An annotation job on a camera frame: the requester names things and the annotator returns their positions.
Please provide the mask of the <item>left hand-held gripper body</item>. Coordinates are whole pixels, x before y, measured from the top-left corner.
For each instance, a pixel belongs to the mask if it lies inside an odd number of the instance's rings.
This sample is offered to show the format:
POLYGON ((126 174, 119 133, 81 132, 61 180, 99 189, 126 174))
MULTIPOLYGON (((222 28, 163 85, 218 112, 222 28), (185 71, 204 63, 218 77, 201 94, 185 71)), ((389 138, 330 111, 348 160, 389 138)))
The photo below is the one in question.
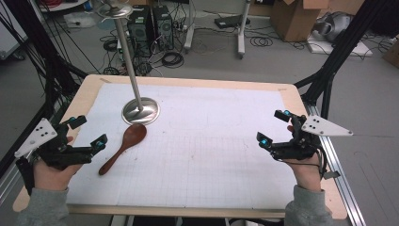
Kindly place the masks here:
POLYGON ((52 125, 47 119, 42 118, 14 156, 22 158, 28 153, 35 153, 48 166, 59 170, 71 165, 90 163, 93 154, 78 153, 76 147, 69 144, 69 129, 71 128, 62 123, 52 125))

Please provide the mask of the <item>brown wooden spoon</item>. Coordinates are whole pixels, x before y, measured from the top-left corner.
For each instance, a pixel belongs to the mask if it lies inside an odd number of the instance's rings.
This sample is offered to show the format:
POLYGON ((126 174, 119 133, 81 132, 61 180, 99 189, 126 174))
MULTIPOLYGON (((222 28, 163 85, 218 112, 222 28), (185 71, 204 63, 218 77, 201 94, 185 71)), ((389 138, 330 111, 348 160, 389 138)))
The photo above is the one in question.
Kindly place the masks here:
POLYGON ((100 175, 105 175, 112 168, 120 155, 127 149, 141 142, 147 135, 147 128, 143 124, 132 124, 129 126, 123 136, 120 148, 110 157, 99 169, 100 175))

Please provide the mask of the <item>person's left hand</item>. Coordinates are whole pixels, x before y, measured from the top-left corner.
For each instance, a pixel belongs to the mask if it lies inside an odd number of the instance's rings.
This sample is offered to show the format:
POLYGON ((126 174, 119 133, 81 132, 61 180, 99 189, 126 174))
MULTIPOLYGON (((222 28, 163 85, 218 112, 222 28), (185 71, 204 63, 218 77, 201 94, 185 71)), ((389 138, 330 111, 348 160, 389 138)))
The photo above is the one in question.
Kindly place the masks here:
POLYGON ((64 191, 68 188, 71 178, 81 168, 81 165, 71 165, 65 169, 55 169, 43 160, 38 160, 33 166, 35 188, 64 191))

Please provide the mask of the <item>person's right hand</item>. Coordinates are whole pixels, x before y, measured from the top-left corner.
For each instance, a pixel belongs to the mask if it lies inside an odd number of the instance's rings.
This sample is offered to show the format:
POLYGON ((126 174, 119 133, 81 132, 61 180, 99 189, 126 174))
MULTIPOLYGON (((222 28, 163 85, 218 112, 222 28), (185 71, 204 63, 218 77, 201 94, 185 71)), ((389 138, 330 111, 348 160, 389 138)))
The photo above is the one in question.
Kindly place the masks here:
POLYGON ((303 160, 285 159, 284 163, 292 169, 298 186, 313 192, 322 190, 319 174, 320 160, 316 153, 303 160))

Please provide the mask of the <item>steel stand with round base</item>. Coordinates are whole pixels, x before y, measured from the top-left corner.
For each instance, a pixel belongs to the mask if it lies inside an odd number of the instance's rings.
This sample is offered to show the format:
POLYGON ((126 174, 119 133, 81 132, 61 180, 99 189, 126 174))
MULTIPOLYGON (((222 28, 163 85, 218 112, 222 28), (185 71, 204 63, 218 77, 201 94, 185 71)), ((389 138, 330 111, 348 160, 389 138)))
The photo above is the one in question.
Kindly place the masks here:
POLYGON ((126 70, 135 95, 135 98, 123 107, 121 111, 122 119, 128 124, 141 123, 148 125, 158 118, 160 106, 154 99, 142 97, 139 92, 130 49, 122 24, 122 21, 128 19, 133 13, 133 8, 128 4, 120 3, 118 0, 101 1, 104 4, 97 9, 97 13, 105 20, 112 20, 115 24, 126 70))

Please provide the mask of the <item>white grid mat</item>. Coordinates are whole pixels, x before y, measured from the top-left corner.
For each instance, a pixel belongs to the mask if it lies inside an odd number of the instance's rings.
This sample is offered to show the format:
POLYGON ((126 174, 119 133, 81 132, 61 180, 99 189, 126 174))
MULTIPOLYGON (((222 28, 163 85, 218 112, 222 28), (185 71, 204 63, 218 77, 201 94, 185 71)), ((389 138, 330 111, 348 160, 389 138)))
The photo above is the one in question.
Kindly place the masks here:
POLYGON ((104 150, 70 182, 70 204, 149 207, 282 209, 295 178, 258 145, 291 134, 274 113, 284 107, 275 90, 142 85, 160 105, 147 135, 123 153, 105 175, 99 168, 119 149, 127 123, 121 110, 133 98, 128 84, 104 84, 74 142, 86 146, 101 134, 104 150))

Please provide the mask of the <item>white stand leg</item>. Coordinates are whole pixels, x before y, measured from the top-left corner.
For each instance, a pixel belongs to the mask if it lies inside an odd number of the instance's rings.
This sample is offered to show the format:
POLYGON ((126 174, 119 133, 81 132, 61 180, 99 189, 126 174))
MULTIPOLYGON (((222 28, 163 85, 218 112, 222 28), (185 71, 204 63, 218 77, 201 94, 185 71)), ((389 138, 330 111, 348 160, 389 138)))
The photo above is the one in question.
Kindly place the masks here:
POLYGON ((244 11, 241 15, 241 23, 239 25, 238 34, 237 34, 237 53, 240 58, 243 58, 245 55, 245 27, 247 23, 247 16, 250 8, 250 1, 245 0, 244 11))
POLYGON ((185 42, 184 42, 184 52, 187 54, 192 46, 192 41, 193 41, 193 36, 195 32, 195 23, 194 23, 194 18, 195 18, 195 6, 193 3, 193 0, 189 0, 189 15, 188 15, 188 25, 186 29, 186 36, 185 36, 185 42))

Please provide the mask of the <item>white flat board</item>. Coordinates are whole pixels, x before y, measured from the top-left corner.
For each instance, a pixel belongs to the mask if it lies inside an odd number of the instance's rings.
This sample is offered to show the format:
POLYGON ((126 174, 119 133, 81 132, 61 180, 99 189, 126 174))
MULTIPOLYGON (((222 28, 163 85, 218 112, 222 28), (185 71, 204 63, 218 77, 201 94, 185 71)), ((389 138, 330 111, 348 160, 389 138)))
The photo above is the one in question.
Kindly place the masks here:
POLYGON ((373 55, 373 52, 362 41, 359 41, 356 45, 344 44, 343 47, 339 47, 317 32, 310 33, 307 39, 307 46, 312 54, 330 55, 338 49, 339 51, 350 51, 350 55, 353 57, 371 57, 373 55))

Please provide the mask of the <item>large open cardboard box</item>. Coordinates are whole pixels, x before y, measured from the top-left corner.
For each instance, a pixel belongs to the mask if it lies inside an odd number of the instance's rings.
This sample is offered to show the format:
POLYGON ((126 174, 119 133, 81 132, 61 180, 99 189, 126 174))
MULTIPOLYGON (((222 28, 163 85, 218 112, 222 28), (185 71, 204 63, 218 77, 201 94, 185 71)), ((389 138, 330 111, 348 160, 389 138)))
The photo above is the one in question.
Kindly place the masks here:
POLYGON ((329 0, 275 0, 270 23, 282 40, 303 41, 329 0))

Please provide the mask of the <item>grey plastic device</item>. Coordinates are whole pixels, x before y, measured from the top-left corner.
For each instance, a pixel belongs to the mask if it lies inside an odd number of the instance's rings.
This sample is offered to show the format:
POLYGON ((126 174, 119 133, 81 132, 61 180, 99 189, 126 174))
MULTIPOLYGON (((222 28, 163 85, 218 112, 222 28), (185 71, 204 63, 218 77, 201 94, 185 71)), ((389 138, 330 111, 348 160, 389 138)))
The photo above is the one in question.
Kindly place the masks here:
POLYGON ((312 30, 333 43, 338 40, 352 20, 353 16, 345 12, 327 12, 324 16, 316 20, 312 30))

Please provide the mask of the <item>white cabinet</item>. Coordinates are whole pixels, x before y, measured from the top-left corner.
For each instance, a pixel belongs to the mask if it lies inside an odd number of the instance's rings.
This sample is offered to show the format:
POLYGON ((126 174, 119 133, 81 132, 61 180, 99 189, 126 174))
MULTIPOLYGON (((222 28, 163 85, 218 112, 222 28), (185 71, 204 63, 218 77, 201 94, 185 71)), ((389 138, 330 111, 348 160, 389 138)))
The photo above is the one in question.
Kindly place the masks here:
POLYGON ((20 43, 17 42, 2 21, 9 25, 22 40, 26 40, 27 36, 8 7, 5 4, 0 3, 0 60, 5 60, 13 54, 13 52, 20 46, 20 43))

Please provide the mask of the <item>black flat device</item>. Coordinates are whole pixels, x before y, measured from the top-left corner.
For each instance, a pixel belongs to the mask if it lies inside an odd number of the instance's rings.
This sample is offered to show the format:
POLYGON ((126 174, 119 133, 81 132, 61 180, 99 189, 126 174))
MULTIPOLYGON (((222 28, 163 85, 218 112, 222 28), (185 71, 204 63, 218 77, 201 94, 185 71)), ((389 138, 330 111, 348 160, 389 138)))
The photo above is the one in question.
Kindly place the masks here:
POLYGON ((243 22, 242 15, 235 15, 235 16, 215 19, 215 25, 220 29, 230 28, 230 27, 240 27, 242 25, 242 22, 243 22))

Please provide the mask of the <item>black computer tower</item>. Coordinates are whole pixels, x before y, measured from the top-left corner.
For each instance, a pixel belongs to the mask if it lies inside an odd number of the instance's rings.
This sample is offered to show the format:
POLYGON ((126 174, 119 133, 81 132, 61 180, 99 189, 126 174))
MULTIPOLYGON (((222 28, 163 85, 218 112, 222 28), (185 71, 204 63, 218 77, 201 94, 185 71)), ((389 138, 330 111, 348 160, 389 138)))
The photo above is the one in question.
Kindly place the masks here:
POLYGON ((128 30, 137 57, 149 57, 153 41, 151 9, 148 5, 134 5, 128 20, 128 30))
POLYGON ((152 9, 154 26, 159 49, 172 50, 174 48, 172 18, 166 6, 155 6, 152 9))

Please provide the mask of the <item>white round table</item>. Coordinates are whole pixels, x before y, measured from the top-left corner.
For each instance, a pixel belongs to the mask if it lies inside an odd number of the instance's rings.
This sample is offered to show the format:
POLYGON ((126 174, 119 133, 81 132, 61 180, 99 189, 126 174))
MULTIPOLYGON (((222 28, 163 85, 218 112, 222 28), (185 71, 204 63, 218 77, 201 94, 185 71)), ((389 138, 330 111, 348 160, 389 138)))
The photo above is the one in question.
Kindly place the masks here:
POLYGON ((86 3, 87 0, 59 0, 59 3, 55 3, 52 5, 46 5, 42 3, 41 1, 38 2, 39 8, 42 12, 44 11, 61 11, 65 9, 70 9, 70 8, 75 8, 82 6, 84 3, 86 3))

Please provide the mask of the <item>aluminium rail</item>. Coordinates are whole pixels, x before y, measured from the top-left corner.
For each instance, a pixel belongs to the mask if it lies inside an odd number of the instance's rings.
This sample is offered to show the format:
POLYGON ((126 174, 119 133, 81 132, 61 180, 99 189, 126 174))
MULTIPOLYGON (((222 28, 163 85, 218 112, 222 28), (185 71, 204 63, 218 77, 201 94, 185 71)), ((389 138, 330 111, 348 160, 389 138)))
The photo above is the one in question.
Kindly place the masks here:
POLYGON ((320 137, 322 147, 327 153, 328 166, 333 172, 339 172, 340 175, 334 178, 335 185, 343 201, 345 213, 352 226, 367 226, 363 214, 352 192, 350 184, 346 179, 342 164, 339 160, 336 150, 330 137, 320 137))

